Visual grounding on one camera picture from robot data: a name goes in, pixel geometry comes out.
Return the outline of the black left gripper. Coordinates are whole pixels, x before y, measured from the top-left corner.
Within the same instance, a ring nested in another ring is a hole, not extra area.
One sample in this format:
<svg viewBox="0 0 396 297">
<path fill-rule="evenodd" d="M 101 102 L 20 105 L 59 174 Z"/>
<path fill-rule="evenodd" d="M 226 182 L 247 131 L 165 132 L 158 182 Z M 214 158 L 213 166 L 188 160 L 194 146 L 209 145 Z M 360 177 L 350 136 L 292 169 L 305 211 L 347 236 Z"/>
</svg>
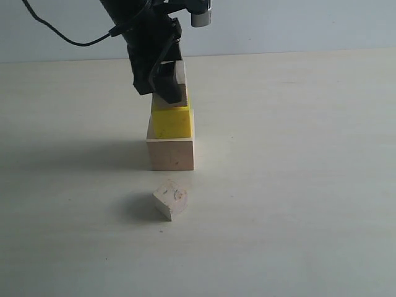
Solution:
<svg viewBox="0 0 396 297">
<path fill-rule="evenodd" d="M 182 54 L 182 35 L 177 18 L 170 14 L 183 9 L 182 1 L 101 0 L 114 23 L 108 34 L 122 36 L 132 61 L 133 86 L 140 95 L 154 92 L 150 83 L 152 65 L 160 64 L 153 79 L 155 93 L 167 104 L 179 103 L 182 93 L 176 78 L 176 62 Z"/>
</svg>

